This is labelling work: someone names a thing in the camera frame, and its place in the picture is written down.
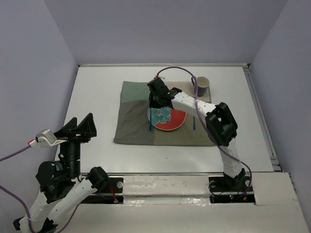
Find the red floral plate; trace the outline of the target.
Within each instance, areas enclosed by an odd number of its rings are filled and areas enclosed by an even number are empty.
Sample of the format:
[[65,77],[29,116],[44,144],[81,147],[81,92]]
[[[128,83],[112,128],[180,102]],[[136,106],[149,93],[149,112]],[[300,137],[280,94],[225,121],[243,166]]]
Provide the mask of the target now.
[[[149,108],[147,110],[147,117],[149,120]],[[181,127],[187,117],[184,111],[172,109],[170,107],[162,107],[160,109],[153,108],[152,122],[153,127],[162,131],[173,131]]]

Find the blue plastic fork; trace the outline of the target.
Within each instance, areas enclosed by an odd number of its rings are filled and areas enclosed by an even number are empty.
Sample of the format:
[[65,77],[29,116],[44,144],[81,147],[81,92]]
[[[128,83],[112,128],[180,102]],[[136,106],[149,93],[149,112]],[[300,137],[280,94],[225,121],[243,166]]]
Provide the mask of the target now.
[[150,126],[149,126],[149,130],[152,132],[153,131],[153,122],[152,122],[152,108],[149,108],[150,112],[149,112],[149,121],[150,121]]

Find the green patchwork cloth placemat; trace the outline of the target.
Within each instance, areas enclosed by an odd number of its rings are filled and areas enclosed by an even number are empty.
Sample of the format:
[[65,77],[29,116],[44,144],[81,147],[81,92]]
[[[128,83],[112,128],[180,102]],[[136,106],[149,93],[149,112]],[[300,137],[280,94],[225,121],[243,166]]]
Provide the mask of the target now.
[[144,146],[190,146],[213,147],[203,126],[196,118],[193,130],[193,116],[187,114],[184,124],[173,131],[149,130],[147,117],[149,88],[146,83],[124,81],[114,143]]

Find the blue metallic spoon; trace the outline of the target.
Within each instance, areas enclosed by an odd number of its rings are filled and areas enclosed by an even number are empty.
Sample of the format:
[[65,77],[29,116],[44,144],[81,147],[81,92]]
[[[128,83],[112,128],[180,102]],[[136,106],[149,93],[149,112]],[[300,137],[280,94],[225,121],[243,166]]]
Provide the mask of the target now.
[[193,130],[196,130],[196,117],[193,116]]

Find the purple ceramic mug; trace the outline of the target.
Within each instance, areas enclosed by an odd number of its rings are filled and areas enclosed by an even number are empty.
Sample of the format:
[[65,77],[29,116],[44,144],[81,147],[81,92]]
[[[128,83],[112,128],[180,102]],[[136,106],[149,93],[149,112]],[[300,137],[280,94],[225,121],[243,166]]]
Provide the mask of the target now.
[[209,90],[210,82],[209,82],[209,79],[206,77],[197,77],[196,82],[194,78],[192,77],[191,82],[193,85],[194,94],[198,97],[204,96]]

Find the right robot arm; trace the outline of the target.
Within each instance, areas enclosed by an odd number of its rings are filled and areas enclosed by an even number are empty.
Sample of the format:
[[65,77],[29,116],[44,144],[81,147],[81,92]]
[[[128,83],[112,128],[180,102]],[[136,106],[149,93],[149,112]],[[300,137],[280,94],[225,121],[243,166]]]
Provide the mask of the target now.
[[222,158],[224,178],[217,185],[233,191],[245,177],[245,169],[236,148],[238,125],[227,104],[221,102],[215,105],[199,100],[197,80],[192,77],[191,81],[195,88],[194,97],[175,87],[169,89],[160,78],[151,80],[147,83],[150,90],[149,106],[154,109],[170,107],[200,120],[211,141],[219,148]]

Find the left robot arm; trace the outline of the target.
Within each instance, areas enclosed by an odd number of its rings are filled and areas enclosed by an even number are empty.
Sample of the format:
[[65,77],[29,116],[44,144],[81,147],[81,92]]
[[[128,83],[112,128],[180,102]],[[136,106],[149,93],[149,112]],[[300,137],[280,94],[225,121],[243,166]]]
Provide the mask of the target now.
[[81,144],[96,137],[97,129],[93,114],[89,113],[80,122],[73,117],[57,132],[50,129],[39,132],[29,142],[30,147],[53,147],[59,145],[57,161],[42,162],[36,179],[40,190],[26,216],[14,220],[17,231],[23,233],[53,233],[60,219],[89,195],[104,191],[109,184],[109,176],[100,167],[94,167],[80,182]]

